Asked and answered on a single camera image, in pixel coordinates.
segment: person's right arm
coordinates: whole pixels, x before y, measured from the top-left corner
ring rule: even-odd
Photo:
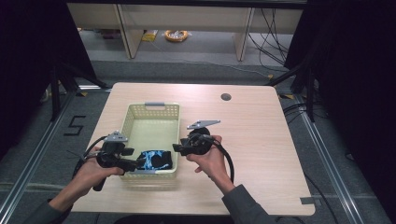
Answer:
[[[221,136],[214,135],[221,142]],[[195,161],[199,166],[195,173],[204,171],[224,194],[222,198],[237,224],[273,224],[275,221],[250,196],[243,185],[236,187],[227,175],[224,155],[216,146],[212,146],[205,155],[190,154],[187,160]]]

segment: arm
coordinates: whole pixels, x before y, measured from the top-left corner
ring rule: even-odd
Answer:
[[[215,140],[221,142],[220,136],[214,136]],[[204,171],[224,194],[222,198],[225,206],[230,212],[235,223],[260,223],[272,224],[273,219],[254,201],[248,191],[242,185],[236,187],[227,175],[224,156],[212,146],[205,155],[190,154],[188,161],[195,161],[199,166],[195,173]]]
[[[118,167],[102,168],[96,158],[88,159],[70,183],[49,203],[42,203],[23,223],[51,223],[71,210],[73,203],[110,175],[122,175]]]

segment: table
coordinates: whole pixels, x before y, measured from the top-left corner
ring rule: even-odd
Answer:
[[[231,100],[221,99],[223,93]],[[93,143],[100,136],[119,130],[129,104],[169,102],[180,104],[180,137],[198,119],[220,119],[209,126],[223,137],[222,144],[233,158],[235,185],[244,184],[270,214],[310,216],[313,204],[304,179],[282,108],[272,87],[117,83],[114,85],[97,126]],[[163,189],[134,188],[119,176],[107,179],[103,190],[78,200],[75,212],[134,214],[227,215],[222,194],[197,165],[178,157],[175,179]]]

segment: person's right hand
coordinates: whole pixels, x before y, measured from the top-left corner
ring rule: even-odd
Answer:
[[[221,136],[212,136],[215,138],[215,141],[221,143]],[[209,178],[215,182],[223,194],[226,194],[235,188],[230,177],[227,175],[224,155],[216,146],[212,145],[210,150],[206,152],[205,155],[189,154],[187,155],[187,160],[195,161],[199,165],[198,168],[195,169],[195,173],[204,171],[209,176]]]

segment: gray carpet floor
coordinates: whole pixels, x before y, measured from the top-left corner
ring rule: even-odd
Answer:
[[[144,62],[111,62],[92,60],[92,66],[98,78],[107,84],[120,81],[145,83],[197,83],[197,84],[233,84],[260,86],[268,82],[268,75],[275,77],[282,72],[268,70],[258,65],[233,65],[234,68],[208,63],[144,63]],[[77,78],[78,84],[91,84]],[[292,78],[276,86],[279,94],[290,93]],[[93,129],[100,117],[108,97],[108,91],[89,91],[86,96],[76,95],[64,113],[59,128],[51,139],[49,149],[40,162],[27,189],[23,193],[10,221],[21,223],[35,207],[48,198],[56,195],[68,183],[78,160],[75,155],[82,153],[91,138]],[[279,99],[283,108],[294,105],[293,99]],[[380,203],[366,183],[359,167],[354,161],[346,158],[347,148],[338,135],[326,110],[321,105],[315,106],[315,118],[318,130],[334,160],[343,180],[351,192],[365,223],[389,224]],[[69,124],[74,116],[85,116],[76,119],[75,123],[83,128],[79,135],[67,136],[66,133],[76,133],[76,128]],[[31,157],[41,136],[50,124],[51,102],[38,106],[30,124],[24,130],[18,145],[12,148],[0,162],[0,197],[7,197],[12,184],[15,183],[25,164]],[[316,201],[316,213],[311,217],[299,217],[303,223],[334,223],[332,212],[338,223],[349,223],[346,211],[340,203],[332,182],[327,175],[318,151],[305,127],[303,117],[295,112],[288,114],[290,133],[304,172],[314,181],[324,194],[330,207],[326,205],[318,190],[308,180],[308,187]],[[114,223],[127,214],[109,213],[72,213],[65,223]],[[282,217],[278,223],[301,223],[296,217]]]

